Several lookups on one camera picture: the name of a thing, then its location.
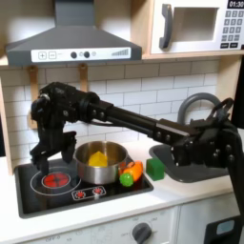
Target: black stovetop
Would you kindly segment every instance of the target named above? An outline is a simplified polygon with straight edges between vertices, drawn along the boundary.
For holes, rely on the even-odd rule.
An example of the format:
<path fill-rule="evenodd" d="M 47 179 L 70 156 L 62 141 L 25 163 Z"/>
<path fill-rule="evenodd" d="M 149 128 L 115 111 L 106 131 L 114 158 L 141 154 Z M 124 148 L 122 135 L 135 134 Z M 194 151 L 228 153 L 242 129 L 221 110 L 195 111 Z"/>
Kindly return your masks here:
<path fill-rule="evenodd" d="M 96 186 L 86 183 L 76 174 L 76 164 L 62 159 L 50 162 L 50 174 L 43 176 L 34 166 L 15 169 L 19 215 L 23 218 L 65 211 L 120 197 L 149 192 L 153 186 L 143 174 L 126 188 L 119 182 Z"/>

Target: wooden shelf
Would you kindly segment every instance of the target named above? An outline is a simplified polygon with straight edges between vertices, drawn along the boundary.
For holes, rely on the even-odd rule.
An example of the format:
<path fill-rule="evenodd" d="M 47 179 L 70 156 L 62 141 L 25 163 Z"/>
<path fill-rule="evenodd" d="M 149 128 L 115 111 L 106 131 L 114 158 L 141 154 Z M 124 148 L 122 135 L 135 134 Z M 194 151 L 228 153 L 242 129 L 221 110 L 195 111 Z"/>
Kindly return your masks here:
<path fill-rule="evenodd" d="M 203 52 L 182 52 L 170 54 L 154 54 L 142 56 L 142 60 L 154 59 L 172 59 L 172 58 L 194 58 L 194 57 L 214 57 L 214 56 L 231 56 L 244 55 L 244 51 L 203 51 Z M 9 64 L 6 55 L 0 57 L 0 66 L 7 66 Z"/>

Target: microwave keypad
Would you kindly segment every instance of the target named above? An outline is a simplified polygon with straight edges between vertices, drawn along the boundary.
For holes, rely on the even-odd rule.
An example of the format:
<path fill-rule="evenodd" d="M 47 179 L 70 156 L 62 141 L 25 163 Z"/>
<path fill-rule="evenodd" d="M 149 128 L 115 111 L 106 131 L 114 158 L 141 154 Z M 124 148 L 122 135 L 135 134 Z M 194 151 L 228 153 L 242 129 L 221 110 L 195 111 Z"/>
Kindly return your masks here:
<path fill-rule="evenodd" d="M 242 31 L 244 10 L 227 10 L 220 49 L 236 49 Z"/>

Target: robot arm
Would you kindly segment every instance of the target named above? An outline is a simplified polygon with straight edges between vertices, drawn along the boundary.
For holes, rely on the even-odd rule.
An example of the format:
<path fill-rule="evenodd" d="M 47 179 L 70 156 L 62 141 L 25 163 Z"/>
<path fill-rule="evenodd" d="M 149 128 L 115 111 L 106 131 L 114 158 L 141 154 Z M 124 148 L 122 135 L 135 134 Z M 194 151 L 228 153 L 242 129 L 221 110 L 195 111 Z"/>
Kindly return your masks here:
<path fill-rule="evenodd" d="M 244 158 L 237 128 L 228 120 L 232 105 L 233 100 L 228 98 L 216 106 L 206 120 L 192 120 L 189 126 L 182 126 L 116 108 L 101 101 L 93 92 L 51 83 L 40 91 L 39 98 L 31 106 L 40 139 L 30 152 L 32 162 L 43 174 L 48 174 L 50 156 L 61 152 L 64 161 L 72 161 L 76 133 L 63 132 L 66 122 L 92 123 L 93 119 L 111 122 L 99 125 L 126 127 L 172 146 L 173 160 L 178 167 L 194 163 L 228 168 L 244 220 Z"/>

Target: white brick backsplash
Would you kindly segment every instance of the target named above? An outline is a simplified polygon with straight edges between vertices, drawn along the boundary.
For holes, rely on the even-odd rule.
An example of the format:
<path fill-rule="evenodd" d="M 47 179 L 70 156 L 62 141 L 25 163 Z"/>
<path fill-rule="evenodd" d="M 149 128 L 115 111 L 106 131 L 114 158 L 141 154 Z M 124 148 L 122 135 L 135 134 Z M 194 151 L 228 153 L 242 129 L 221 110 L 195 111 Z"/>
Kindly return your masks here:
<path fill-rule="evenodd" d="M 140 105 L 122 106 L 120 107 L 120 109 L 130 111 L 130 112 L 140 113 Z"/>
<path fill-rule="evenodd" d="M 127 132 L 115 132 L 107 133 L 106 140 L 116 143 L 124 143 L 138 140 L 138 132 L 127 131 Z"/>
<path fill-rule="evenodd" d="M 122 93 L 100 95 L 100 99 L 113 103 L 115 106 L 122 106 L 124 103 L 124 95 Z"/>
<path fill-rule="evenodd" d="M 89 135 L 108 133 L 108 132 L 121 132 L 121 131 L 122 128 L 120 127 L 103 127 L 103 126 L 94 126 L 94 125 L 88 126 Z"/>
<path fill-rule="evenodd" d="M 88 125 L 84 123 L 65 126 L 64 132 L 76 132 L 76 136 L 88 135 Z"/>
<path fill-rule="evenodd" d="M 85 144 L 85 143 L 88 143 L 91 141 L 105 141 L 105 134 L 76 137 L 76 141 L 77 142 L 76 142 L 75 148 L 78 148 L 82 144 Z"/>
<path fill-rule="evenodd" d="M 3 87 L 28 85 L 30 83 L 28 73 L 24 70 L 0 71 Z"/>
<path fill-rule="evenodd" d="M 211 110 L 205 111 L 190 111 L 186 113 L 185 121 L 187 124 L 190 123 L 191 119 L 206 119 L 210 115 Z"/>
<path fill-rule="evenodd" d="M 27 70 L 0 71 L 3 87 L 22 86 L 30 83 Z M 45 70 L 38 71 L 38 84 L 45 84 Z"/>
<path fill-rule="evenodd" d="M 126 78 L 143 78 L 158 76 L 158 64 L 127 65 Z"/>
<path fill-rule="evenodd" d="M 10 147 L 11 159 L 30 157 L 29 145 Z"/>
<path fill-rule="evenodd" d="M 89 64 L 89 91 L 99 94 L 102 100 L 135 113 L 157 120 L 176 121 L 181 103 L 194 93 L 215 94 L 218 59 L 163 59 L 122 61 Z M 39 66 L 38 84 L 42 89 L 50 82 L 68 83 L 80 90 L 77 64 Z M 17 165 L 27 161 L 30 150 L 39 141 L 36 130 L 29 129 L 31 86 L 26 68 L 0 68 L 10 138 L 10 152 Z M 186 120 L 204 118 L 212 105 L 198 101 L 187 111 Z M 76 131 L 76 148 L 96 140 L 117 143 L 151 140 L 147 135 L 127 128 L 98 127 L 82 122 L 67 123 L 65 132 Z"/>
<path fill-rule="evenodd" d="M 30 101 L 5 103 L 6 117 L 28 115 L 30 109 Z"/>
<path fill-rule="evenodd" d="M 38 134 L 36 130 L 22 131 L 22 132 L 9 132 L 10 145 L 22 145 L 38 142 Z"/>
<path fill-rule="evenodd" d="M 95 92 L 97 94 L 106 93 L 106 81 L 90 81 L 88 85 L 89 92 Z"/>
<path fill-rule="evenodd" d="M 162 113 L 170 113 L 171 108 L 172 108 L 171 102 L 144 104 L 141 105 L 140 113 L 145 116 L 162 114 Z"/>
<path fill-rule="evenodd" d="M 7 118 L 9 132 L 25 131 L 28 129 L 28 118 L 26 116 Z"/>
<path fill-rule="evenodd" d="M 204 79 L 204 86 L 217 85 L 217 73 L 206 73 Z"/>
<path fill-rule="evenodd" d="M 139 92 L 141 79 L 108 80 L 107 93 Z"/>
<path fill-rule="evenodd" d="M 204 74 L 176 76 L 173 86 L 175 88 L 188 88 L 203 86 Z"/>
<path fill-rule="evenodd" d="M 191 62 L 162 63 L 159 76 L 187 75 L 191 73 Z"/>
<path fill-rule="evenodd" d="M 193 62 L 192 73 L 218 72 L 219 61 L 195 61 Z"/>
<path fill-rule="evenodd" d="M 125 93 L 125 105 L 145 104 L 156 102 L 156 91 L 142 91 Z"/>
<path fill-rule="evenodd" d="M 184 100 L 183 101 L 173 101 L 172 102 L 172 112 L 178 112 L 179 108 L 183 102 L 184 102 Z M 187 111 L 200 110 L 200 107 L 201 107 L 201 101 L 196 101 L 188 107 Z"/>
<path fill-rule="evenodd" d="M 78 82 L 80 74 L 78 68 L 46 69 L 47 82 Z"/>
<path fill-rule="evenodd" d="M 25 101 L 25 91 L 24 87 L 5 87 L 3 88 L 4 101 L 14 102 L 14 101 Z"/>
<path fill-rule="evenodd" d="M 188 96 L 191 96 L 196 93 L 206 92 L 215 95 L 216 86 L 206 86 L 206 87 L 198 87 L 198 88 L 189 88 Z"/>
<path fill-rule="evenodd" d="M 142 91 L 170 89 L 173 87 L 173 76 L 142 79 Z"/>
<path fill-rule="evenodd" d="M 159 119 L 164 118 L 164 119 L 170 120 L 172 122 L 176 122 L 177 117 L 178 117 L 178 113 L 169 113 L 169 114 L 159 114 L 155 117 L 155 119 L 159 120 Z"/>
<path fill-rule="evenodd" d="M 188 92 L 187 88 L 160 90 L 157 92 L 157 101 L 167 102 L 167 101 L 186 99 L 187 92 Z"/>
<path fill-rule="evenodd" d="M 88 68 L 89 80 L 115 80 L 123 79 L 125 75 L 124 66 L 96 66 Z"/>

